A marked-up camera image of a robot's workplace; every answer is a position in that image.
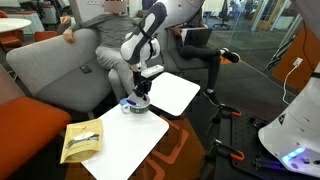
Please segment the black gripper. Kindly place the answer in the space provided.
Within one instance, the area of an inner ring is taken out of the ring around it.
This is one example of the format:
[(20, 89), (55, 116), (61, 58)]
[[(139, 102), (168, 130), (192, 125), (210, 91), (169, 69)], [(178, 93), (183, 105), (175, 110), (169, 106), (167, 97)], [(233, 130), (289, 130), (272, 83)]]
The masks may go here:
[(150, 91), (152, 86), (152, 81), (148, 78), (143, 76), (135, 77), (134, 78), (135, 87), (133, 92), (136, 94), (137, 97), (142, 97), (144, 101), (147, 101), (147, 93)]

